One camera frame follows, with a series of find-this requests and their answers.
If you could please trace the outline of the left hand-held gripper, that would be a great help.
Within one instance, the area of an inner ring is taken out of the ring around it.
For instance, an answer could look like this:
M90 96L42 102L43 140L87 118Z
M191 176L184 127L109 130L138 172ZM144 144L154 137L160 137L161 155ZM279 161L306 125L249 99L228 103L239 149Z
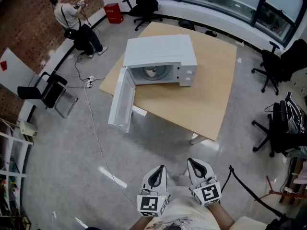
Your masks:
M166 167L151 169L143 178L140 194L137 195L137 210L145 217L162 216L169 203Z

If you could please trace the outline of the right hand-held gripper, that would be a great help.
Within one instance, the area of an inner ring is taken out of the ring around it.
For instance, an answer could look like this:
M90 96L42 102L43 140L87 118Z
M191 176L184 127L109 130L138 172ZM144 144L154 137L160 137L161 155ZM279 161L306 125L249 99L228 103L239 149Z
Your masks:
M189 190L196 201L203 207L219 202L221 199L221 187L216 176L212 176L213 170L210 164L200 159L188 158L187 166L192 183Z

